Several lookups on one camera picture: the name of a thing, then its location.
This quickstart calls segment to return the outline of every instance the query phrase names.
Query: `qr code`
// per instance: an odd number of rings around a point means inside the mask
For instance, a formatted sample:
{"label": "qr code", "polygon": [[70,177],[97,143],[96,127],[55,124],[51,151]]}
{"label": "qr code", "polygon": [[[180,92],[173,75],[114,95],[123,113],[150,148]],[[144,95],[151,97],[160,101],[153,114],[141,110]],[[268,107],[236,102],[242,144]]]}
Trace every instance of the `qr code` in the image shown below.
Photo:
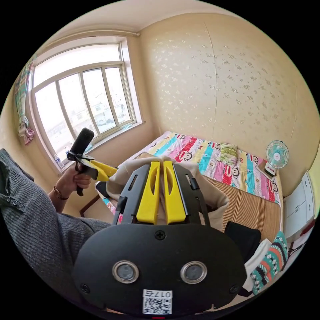
{"label": "qr code", "polygon": [[171,314],[172,299],[144,297],[143,313],[145,314]]}

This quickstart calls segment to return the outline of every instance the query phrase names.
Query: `curtain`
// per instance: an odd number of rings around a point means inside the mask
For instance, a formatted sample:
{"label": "curtain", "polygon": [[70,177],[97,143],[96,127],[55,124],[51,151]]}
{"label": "curtain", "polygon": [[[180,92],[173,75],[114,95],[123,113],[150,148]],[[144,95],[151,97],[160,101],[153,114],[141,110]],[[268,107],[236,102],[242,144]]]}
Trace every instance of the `curtain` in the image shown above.
{"label": "curtain", "polygon": [[28,146],[34,137],[34,131],[29,128],[29,121],[25,115],[26,96],[28,93],[28,83],[31,70],[33,68],[36,55],[34,55],[23,67],[14,88],[14,103],[19,116],[18,135],[23,137],[24,144]]}

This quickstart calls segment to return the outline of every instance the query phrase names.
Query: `beige cloth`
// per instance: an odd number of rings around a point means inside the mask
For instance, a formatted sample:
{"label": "beige cloth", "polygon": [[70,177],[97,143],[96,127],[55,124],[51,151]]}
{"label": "beige cloth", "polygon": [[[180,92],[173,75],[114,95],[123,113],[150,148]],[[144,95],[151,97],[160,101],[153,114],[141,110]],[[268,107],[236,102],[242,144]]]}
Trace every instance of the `beige cloth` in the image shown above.
{"label": "beige cloth", "polygon": [[[164,193],[163,193],[163,161],[172,161],[173,164],[176,163],[175,160],[172,160],[168,157],[149,157],[142,159],[133,159],[127,160],[121,164],[118,171],[110,178],[110,180],[106,184],[106,191],[109,196],[115,200],[119,200],[119,196],[124,189],[126,183],[130,179],[132,173],[138,168],[142,167],[145,164],[150,164],[152,161],[159,161],[161,163],[161,188],[160,188],[160,204],[158,211],[158,220],[157,224],[166,224],[166,214],[165,214],[165,206],[164,206]],[[200,173],[199,167],[197,164],[192,163],[178,163],[184,168],[188,169],[193,177],[197,180],[199,188],[203,194],[204,200],[206,204],[213,208],[214,210],[208,212],[210,225],[212,228],[222,230],[222,218],[225,210],[229,205],[229,198],[215,186],[213,186],[210,182],[208,182]]]}

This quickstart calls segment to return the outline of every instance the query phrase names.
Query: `hand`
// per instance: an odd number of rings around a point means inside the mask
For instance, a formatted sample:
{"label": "hand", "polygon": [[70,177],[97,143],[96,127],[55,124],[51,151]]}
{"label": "hand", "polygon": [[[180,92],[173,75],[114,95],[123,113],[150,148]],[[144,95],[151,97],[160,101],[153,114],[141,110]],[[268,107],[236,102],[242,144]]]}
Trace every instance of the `hand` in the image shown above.
{"label": "hand", "polygon": [[63,198],[68,198],[77,186],[82,189],[87,189],[90,186],[91,178],[84,173],[79,174],[75,169],[75,164],[66,170],[63,176],[58,180],[56,186],[61,192]]}

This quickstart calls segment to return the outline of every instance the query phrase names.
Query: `black bag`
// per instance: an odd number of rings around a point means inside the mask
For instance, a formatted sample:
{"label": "black bag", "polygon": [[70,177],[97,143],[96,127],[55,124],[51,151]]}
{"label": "black bag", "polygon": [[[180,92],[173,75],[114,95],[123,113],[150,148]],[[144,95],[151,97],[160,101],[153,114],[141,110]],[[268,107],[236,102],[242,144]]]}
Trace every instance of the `black bag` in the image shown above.
{"label": "black bag", "polygon": [[251,229],[232,221],[228,221],[224,234],[239,247],[244,263],[254,255],[261,240],[261,232],[258,229]]}

